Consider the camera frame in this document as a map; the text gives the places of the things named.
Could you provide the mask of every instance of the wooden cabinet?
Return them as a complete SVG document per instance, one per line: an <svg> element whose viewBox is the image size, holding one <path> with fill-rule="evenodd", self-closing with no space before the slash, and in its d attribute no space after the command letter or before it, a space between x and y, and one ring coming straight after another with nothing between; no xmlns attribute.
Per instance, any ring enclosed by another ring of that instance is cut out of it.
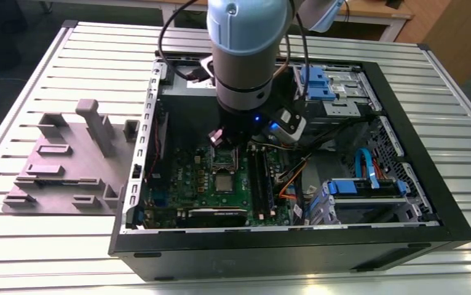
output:
<svg viewBox="0 0 471 295"><path fill-rule="evenodd" d="M425 43L452 78L461 84L471 77L471 1L405 0L415 17L396 42Z"/></svg>

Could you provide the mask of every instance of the aluminum table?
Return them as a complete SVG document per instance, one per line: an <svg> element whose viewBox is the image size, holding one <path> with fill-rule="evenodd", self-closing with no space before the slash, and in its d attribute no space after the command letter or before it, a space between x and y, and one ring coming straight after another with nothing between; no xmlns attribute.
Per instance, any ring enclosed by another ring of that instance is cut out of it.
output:
<svg viewBox="0 0 471 295"><path fill-rule="evenodd" d="M108 256L112 216L9 216L4 194L25 163L43 112L69 122L80 98L112 123L136 119L160 28L65 22L0 126L0 291L69 294L471 294L471 243L385 272L144 283ZM291 36L292 54L301 41ZM309 56L379 63L471 224L471 104L435 56L413 44L309 38ZM167 51L209 52L204 30L172 28Z"/></svg>

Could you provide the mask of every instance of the yellow wire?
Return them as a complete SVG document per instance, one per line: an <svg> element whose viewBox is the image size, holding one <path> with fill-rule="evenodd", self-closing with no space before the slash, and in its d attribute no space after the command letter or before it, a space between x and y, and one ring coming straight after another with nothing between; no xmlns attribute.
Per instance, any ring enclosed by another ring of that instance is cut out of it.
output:
<svg viewBox="0 0 471 295"><path fill-rule="evenodd" d="M279 193L279 197L280 199L296 199L296 197L292 197L289 195L283 195L284 191L287 190L287 187L291 185L292 181L295 180L295 178L297 177L297 175L301 173L304 167L307 167L307 161L304 162L301 168L297 170L297 172L293 174L293 177L291 178L291 180L288 181L288 183L284 185L280 193Z"/></svg>

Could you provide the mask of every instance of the motherboard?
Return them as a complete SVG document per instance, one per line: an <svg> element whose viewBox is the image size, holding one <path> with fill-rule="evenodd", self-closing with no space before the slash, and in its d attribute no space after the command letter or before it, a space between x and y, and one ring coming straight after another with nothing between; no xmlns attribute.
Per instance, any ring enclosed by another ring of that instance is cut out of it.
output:
<svg viewBox="0 0 471 295"><path fill-rule="evenodd" d="M288 204L277 204L273 177L280 151L175 149L167 188L149 188L144 223L149 228L288 225Z"/></svg>

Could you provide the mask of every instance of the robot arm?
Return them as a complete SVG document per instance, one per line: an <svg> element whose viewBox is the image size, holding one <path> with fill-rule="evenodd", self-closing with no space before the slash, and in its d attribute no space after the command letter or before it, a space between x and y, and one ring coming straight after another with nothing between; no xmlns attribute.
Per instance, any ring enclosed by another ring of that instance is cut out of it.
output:
<svg viewBox="0 0 471 295"><path fill-rule="evenodd" d="M280 40L299 10L311 30L327 31L344 0L209 0L208 33L220 128L213 146L245 143L264 128L285 143L299 140L304 118L269 101Z"/></svg>

